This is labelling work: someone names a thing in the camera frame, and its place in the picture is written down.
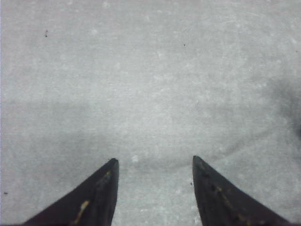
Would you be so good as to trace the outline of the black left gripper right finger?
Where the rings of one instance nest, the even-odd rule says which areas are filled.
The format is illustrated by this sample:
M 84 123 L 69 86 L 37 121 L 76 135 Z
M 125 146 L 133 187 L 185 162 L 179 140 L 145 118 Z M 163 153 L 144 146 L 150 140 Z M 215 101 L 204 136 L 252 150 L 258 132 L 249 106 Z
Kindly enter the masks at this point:
M 204 226 L 290 226 L 292 223 L 264 206 L 211 167 L 193 156 L 196 202 Z

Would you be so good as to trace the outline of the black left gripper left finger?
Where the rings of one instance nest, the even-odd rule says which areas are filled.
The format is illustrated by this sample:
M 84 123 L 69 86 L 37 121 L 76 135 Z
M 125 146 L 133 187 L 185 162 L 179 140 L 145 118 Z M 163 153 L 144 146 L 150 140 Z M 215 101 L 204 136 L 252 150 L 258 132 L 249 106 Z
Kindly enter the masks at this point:
M 119 162 L 113 158 L 24 225 L 110 226 L 117 203 L 118 184 Z

